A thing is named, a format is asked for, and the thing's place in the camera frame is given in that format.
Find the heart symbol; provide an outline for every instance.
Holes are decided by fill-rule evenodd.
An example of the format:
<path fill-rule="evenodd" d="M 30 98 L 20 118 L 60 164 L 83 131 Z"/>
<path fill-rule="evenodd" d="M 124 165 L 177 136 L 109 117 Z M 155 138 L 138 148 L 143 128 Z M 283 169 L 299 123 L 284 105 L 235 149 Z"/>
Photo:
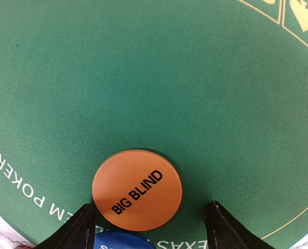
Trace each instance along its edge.
<path fill-rule="evenodd" d="M 297 18 L 303 32 L 308 31 L 308 9 L 306 6 L 307 2 L 305 2 L 305 0 L 290 0 L 292 12 Z"/>
<path fill-rule="evenodd" d="M 274 4 L 276 0 L 263 0 L 266 4 Z"/>

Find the green poker mat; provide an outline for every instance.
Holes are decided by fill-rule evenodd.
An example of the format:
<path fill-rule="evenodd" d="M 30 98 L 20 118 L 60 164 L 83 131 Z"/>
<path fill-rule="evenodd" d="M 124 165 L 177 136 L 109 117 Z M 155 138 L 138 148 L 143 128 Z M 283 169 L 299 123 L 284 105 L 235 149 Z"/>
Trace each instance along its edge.
<path fill-rule="evenodd" d="M 211 200 L 275 248 L 300 240 L 308 0 L 0 1 L 0 215 L 40 243 L 133 148 L 183 185 L 176 216 L 139 233 L 156 248 L 205 248 Z"/>

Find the orange disc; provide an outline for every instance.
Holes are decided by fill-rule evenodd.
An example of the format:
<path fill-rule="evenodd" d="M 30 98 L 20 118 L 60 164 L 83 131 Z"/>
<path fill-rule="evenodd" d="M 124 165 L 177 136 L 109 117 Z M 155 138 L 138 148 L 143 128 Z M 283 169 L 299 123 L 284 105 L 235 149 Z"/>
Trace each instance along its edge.
<path fill-rule="evenodd" d="M 147 231 L 175 215 L 182 187 L 166 159 L 146 150 L 127 150 L 101 165 L 93 180 L 92 196 L 98 210 L 112 224 Z"/>

